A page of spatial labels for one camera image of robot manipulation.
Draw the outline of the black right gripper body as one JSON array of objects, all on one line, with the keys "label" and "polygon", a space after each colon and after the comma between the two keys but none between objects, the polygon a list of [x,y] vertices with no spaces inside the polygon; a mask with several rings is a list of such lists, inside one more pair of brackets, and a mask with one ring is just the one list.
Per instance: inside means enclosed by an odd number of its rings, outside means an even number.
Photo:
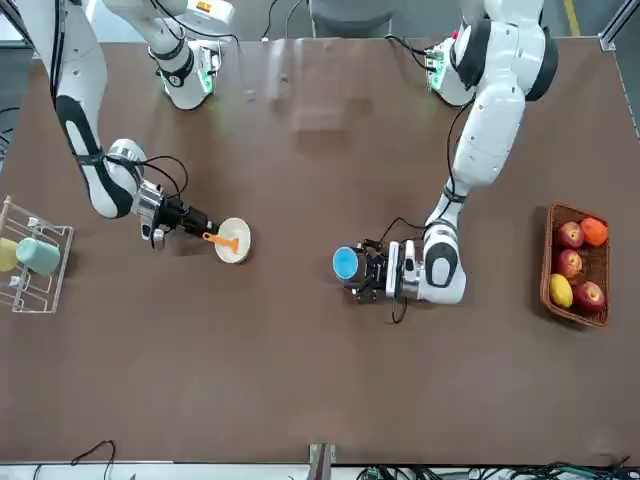
[{"label": "black right gripper body", "polygon": [[180,227],[186,233],[191,233],[189,216],[191,207],[177,197],[165,197],[158,210],[158,227],[164,231],[175,230]]}]

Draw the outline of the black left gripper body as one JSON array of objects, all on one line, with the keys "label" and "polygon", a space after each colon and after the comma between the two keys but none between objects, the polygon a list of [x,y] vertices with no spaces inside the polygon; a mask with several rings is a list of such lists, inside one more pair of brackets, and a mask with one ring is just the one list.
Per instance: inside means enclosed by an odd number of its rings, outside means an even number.
[{"label": "black left gripper body", "polygon": [[388,254],[384,250],[383,246],[383,254],[376,257],[375,259],[369,259],[369,270],[372,275],[372,280],[375,280],[378,288],[378,296],[385,293],[386,288],[386,275],[387,275],[387,266],[388,266]]}]

